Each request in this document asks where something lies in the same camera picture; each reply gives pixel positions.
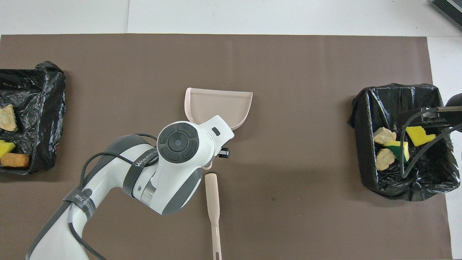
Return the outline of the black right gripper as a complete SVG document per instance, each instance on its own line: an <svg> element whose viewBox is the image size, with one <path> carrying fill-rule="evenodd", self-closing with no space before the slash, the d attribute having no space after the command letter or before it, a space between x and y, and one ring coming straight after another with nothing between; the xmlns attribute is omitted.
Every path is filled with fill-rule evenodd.
<svg viewBox="0 0 462 260"><path fill-rule="evenodd" d="M455 127L462 123L462 107L436 107L424 111L424 127Z"/></svg>

